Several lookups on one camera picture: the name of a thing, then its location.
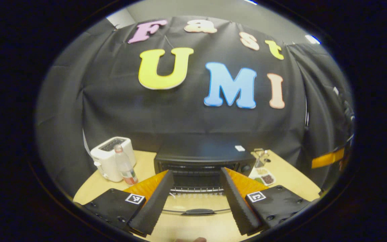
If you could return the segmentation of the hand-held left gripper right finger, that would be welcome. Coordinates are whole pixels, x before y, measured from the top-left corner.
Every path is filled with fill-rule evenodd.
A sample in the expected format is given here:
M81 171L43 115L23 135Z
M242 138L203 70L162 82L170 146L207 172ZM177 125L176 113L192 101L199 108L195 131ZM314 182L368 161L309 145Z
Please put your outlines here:
M269 188L227 167L220 170L220 182L241 235L269 230L311 204L282 185Z

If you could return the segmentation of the clear bottle with red label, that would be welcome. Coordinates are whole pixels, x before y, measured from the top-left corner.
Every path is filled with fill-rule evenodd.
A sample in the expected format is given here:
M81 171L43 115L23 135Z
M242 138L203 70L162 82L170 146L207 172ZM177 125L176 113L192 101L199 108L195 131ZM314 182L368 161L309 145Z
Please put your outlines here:
M130 162L129 156L124 152L123 147L120 144L116 144L114 146L114 152L117 170L120 172L124 182L129 186L137 184L138 178Z

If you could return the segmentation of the black backdrop cloth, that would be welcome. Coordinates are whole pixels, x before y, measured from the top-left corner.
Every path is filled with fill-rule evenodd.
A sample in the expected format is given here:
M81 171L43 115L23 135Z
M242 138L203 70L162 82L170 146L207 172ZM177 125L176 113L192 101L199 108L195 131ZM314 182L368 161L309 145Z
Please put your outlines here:
M351 93L320 44L287 43L204 16L117 30L104 20L50 67L38 97L36 137L48 175L71 197L97 170L90 151L116 136L152 153L171 136L234 137L250 152L272 150L327 189L338 164L312 169L311 163L345 148L333 87Z

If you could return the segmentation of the white toaster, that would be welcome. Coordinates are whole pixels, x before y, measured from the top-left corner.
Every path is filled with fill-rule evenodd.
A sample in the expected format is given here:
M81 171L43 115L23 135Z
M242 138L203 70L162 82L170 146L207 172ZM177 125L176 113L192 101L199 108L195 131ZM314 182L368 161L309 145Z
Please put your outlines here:
M120 182L123 180L122 175L117 170L114 146L121 145L124 153L129 157L132 167L136 165L136 158L132 147L131 139L127 137L112 137L107 141L97 145L90 153L103 178L111 182Z

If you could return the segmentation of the clear glass jar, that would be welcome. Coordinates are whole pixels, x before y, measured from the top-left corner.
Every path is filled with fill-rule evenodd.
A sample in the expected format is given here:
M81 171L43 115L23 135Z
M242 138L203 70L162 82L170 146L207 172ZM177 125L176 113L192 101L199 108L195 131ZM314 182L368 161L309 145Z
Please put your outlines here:
M269 158L270 154L268 150L264 150L263 148L255 148L253 150L253 155L256 158L254 167L264 167L267 163L270 163L271 160Z

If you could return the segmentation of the white divided dish of beans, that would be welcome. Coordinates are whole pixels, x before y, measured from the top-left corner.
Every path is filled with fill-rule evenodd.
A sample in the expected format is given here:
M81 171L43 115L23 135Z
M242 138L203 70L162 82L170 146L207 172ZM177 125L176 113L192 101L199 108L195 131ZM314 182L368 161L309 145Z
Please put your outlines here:
M260 182L265 186L271 186L276 182L275 176L265 167L254 167L249 178Z

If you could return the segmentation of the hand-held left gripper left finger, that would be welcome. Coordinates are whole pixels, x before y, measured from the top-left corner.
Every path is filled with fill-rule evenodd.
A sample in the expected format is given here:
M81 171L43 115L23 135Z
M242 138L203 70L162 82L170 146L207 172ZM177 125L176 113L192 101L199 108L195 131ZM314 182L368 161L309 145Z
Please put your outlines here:
M173 173L166 170L123 191L109 189L83 210L119 230L151 235L173 185Z

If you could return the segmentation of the black electric oven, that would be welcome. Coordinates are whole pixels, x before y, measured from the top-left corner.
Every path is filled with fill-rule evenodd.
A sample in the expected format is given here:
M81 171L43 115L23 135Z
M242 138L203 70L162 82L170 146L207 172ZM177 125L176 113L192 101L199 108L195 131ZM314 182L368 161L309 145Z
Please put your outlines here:
M234 137L171 136L154 158L155 173L170 170L174 177L163 210L180 215L229 212L221 168L249 176L254 163L248 148Z

